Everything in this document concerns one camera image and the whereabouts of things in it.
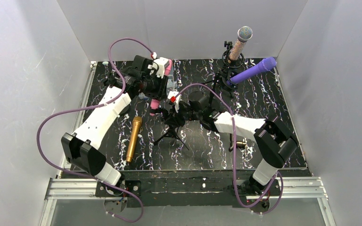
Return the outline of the black tripod mic stand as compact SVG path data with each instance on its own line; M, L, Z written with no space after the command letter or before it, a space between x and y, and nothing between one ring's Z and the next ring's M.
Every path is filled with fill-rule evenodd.
M177 114L177 112L175 111L174 107L172 107L171 110L166 110L165 108L161 108L159 107L158 110L156 110L156 113L160 113L161 116L162 114ZM157 140L155 140L153 142L153 145L156 146L158 145L158 143L163 139L163 138L173 138L176 140L181 141L181 143L189 150L189 147L183 142L183 140L178 136L178 131L179 128L183 127L185 125L185 123L181 123L181 126L178 128L172 128L168 126L168 129L166 130L166 132Z

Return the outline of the pink microphone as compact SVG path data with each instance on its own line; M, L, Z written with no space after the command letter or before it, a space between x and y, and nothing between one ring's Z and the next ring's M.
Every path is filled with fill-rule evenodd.
M165 76L164 78L160 79L160 81L166 81L168 80L168 76ZM151 103L150 103L150 115L151 116L154 116L156 114L156 110L158 110L159 108L159 104L160 104L160 101L159 100L156 100L156 99L152 99L151 100Z

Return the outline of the gold microphone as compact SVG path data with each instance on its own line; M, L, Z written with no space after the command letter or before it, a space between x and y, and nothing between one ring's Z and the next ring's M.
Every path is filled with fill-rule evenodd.
M135 116L132 120L132 129L131 129L131 135L129 139L129 145L126 153L126 162L131 163L133 160L136 143L138 140L138 135L140 132L140 128L142 126L142 118L139 116Z

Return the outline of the black round-base mic stand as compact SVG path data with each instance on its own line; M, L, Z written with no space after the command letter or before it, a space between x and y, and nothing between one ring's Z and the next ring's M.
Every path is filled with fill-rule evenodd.
M125 116L129 113L131 105L128 104L125 108L122 109L122 111L118 114L119 117Z

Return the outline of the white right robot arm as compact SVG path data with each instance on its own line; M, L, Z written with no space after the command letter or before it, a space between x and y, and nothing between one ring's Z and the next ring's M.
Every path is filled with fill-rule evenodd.
M190 93L188 102L177 91L168 94L173 109L167 118L170 125L180 127L186 121L198 121L203 128L219 133L235 134L257 143L262 160L249 179L250 185L263 188L298 149L293 132L278 116L254 119L219 111L212 107L202 92Z

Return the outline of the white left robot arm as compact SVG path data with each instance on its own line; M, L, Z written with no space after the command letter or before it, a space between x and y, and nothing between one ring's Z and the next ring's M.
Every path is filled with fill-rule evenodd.
M151 99L150 114L158 112L159 103L167 99L167 81L172 60L159 57L154 60L136 56L131 66L108 80L108 88L87 120L73 133L61 138L66 160L89 175L110 185L117 185L121 173L106 161L99 148L113 122L130 105L133 98L144 94Z

